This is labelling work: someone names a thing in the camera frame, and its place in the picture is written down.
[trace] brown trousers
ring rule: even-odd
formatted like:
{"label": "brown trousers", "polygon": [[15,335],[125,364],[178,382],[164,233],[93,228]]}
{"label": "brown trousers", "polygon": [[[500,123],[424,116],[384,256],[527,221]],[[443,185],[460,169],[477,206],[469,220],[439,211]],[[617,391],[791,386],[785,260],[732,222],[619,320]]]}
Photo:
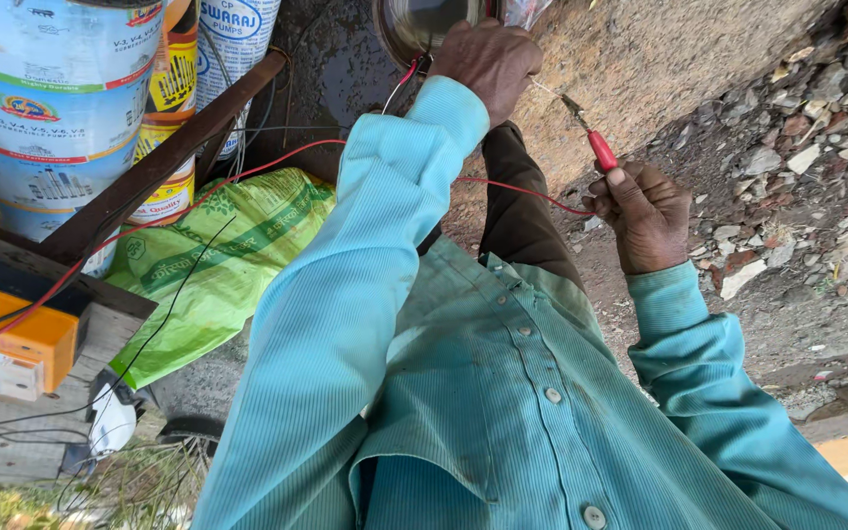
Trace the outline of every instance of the brown trousers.
{"label": "brown trousers", "polygon": [[[486,134],[482,147],[488,178],[548,194],[545,175],[526,152],[522,133],[506,122]],[[423,256],[440,236],[440,224],[418,247]],[[584,289],[582,277],[551,219],[545,199],[502,186],[486,185],[486,226],[479,253],[544,269]]]}

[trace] red insulated handle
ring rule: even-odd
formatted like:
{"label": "red insulated handle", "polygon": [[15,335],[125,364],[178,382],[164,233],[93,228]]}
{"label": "red insulated handle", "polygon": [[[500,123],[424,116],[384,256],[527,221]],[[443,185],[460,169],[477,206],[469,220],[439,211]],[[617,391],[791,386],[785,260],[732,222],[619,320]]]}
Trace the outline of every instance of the red insulated handle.
{"label": "red insulated handle", "polygon": [[610,171],[617,167],[617,157],[613,155],[613,151],[610,150],[606,140],[600,133],[588,129],[588,141],[591,142],[591,149],[594,150],[595,157],[597,157],[597,161],[600,162],[604,171]]}

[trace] rusty metal bar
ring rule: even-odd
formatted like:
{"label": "rusty metal bar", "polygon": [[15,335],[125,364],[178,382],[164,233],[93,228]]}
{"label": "rusty metal bar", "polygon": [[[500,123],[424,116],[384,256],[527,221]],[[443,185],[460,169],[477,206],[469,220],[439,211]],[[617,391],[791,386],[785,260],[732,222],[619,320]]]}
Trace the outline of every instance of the rusty metal bar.
{"label": "rusty metal bar", "polygon": [[[195,150],[206,139],[233,122],[244,103],[277,75],[284,62],[284,57],[277,52],[264,57],[146,158],[42,241],[38,253],[69,266],[84,258],[92,241],[108,238],[189,156],[194,156]],[[112,220],[104,223],[107,217],[112,217]]]}

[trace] wet dark ground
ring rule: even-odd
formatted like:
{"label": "wet dark ground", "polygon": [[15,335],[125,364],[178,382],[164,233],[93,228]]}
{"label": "wet dark ground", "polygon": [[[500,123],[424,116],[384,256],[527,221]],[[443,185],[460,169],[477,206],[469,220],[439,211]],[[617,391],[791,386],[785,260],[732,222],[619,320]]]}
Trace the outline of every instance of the wet dark ground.
{"label": "wet dark ground", "polygon": [[[288,94],[290,126],[351,127],[364,113],[381,110],[403,76],[385,54],[375,36],[370,0],[303,0],[281,4],[272,43],[293,55],[292,87],[289,69],[277,77],[266,126],[285,124]],[[418,81],[409,86],[395,108],[404,110],[418,91]],[[247,127],[263,119],[269,87],[254,98]],[[274,160],[311,141],[346,138],[347,129],[264,131],[254,139],[245,158],[250,169]],[[311,148],[285,160],[282,166],[299,167],[319,178],[335,181],[341,145]]]}

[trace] shirt sleeve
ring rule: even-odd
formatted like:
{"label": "shirt sleeve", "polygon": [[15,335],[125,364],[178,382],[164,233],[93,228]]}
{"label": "shirt sleeve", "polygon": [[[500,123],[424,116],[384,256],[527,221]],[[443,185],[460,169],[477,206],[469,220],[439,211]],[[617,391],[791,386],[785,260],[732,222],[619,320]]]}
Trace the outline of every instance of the shirt sleeve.
{"label": "shirt sleeve", "polygon": [[628,276],[641,386],[722,472],[781,528],[848,528],[848,483],[742,368],[734,315],[710,315],[687,262]]}
{"label": "shirt sleeve", "polygon": [[404,118],[362,116],[339,165],[336,208],[267,287],[251,351],[193,527],[281,528],[333,480],[347,431],[382,385],[418,244],[447,212],[464,158],[489,129],[477,96],[428,79]]}

